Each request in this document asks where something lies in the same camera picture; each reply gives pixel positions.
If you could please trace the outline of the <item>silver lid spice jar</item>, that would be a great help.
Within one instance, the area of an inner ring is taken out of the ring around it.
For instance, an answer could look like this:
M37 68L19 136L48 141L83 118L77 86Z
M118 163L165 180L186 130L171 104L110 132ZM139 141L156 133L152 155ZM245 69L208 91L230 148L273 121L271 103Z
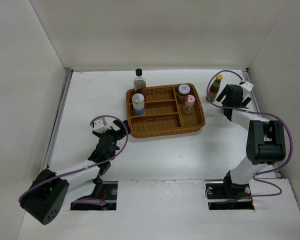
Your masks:
M141 93L135 93L132 96L133 113L136 116L142 116L145 114L145 98Z

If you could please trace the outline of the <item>pink lid spice bottle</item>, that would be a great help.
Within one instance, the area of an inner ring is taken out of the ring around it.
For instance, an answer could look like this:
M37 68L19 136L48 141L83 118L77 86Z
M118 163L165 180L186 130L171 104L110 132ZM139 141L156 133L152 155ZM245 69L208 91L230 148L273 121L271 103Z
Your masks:
M194 112L195 101L196 98L193 95L187 95L182 106L182 112L186 115L191 115Z

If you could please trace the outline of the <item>white lid glass jar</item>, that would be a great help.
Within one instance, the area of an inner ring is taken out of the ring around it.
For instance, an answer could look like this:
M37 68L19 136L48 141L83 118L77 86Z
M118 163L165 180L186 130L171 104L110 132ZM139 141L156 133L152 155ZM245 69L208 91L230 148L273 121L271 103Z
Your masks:
M188 84L181 84L178 87L177 99L180 103L184 103L186 97L190 94L191 88Z

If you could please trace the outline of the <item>dark sauce bottle black cap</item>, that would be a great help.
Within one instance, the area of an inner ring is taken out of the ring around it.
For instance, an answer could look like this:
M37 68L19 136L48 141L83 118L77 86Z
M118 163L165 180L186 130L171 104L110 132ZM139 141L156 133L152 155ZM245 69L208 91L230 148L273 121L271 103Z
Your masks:
M143 71L141 68L135 70L136 78L133 80L133 88L135 94L142 94L144 101L147 100L146 80L143 78Z

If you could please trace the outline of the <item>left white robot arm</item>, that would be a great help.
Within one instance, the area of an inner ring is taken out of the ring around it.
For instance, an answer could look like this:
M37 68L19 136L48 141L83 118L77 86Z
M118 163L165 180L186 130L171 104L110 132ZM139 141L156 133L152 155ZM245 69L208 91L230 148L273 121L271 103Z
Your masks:
M107 125L106 116L90 122L92 134L98 143L82 163L60 172L42 170L30 188L18 199L20 207L42 225L52 222L62 207L71 211L114 211L117 208L118 182L103 181L102 176L111 167L123 149L117 143L128 139L131 133L127 120L115 117L114 129Z

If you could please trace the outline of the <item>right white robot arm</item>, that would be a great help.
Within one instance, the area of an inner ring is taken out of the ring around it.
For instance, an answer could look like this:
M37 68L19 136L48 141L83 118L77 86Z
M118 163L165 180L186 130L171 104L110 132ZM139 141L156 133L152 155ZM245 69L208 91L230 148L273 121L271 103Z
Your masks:
M279 120L249 113L246 106L251 98L244 99L244 90L239 85L227 84L216 100L229 121L247 130L246 156L226 174L221 189L229 199L241 198L249 194L247 187L255 174L285 159L284 125Z

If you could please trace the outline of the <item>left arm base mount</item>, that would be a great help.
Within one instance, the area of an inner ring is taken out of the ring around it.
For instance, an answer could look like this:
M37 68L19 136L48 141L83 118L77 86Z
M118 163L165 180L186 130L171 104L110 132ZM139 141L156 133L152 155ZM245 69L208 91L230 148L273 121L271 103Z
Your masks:
M71 211L115 211L117 209L118 181L93 180L91 194L82 196L70 204Z

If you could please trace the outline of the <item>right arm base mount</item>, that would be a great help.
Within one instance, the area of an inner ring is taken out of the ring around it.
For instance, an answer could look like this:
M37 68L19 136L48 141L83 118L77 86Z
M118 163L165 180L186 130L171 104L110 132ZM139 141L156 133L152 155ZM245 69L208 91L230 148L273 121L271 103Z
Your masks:
M249 184L232 183L230 172L222 181L209 180L205 183L205 196L208 199L209 210L254 210Z

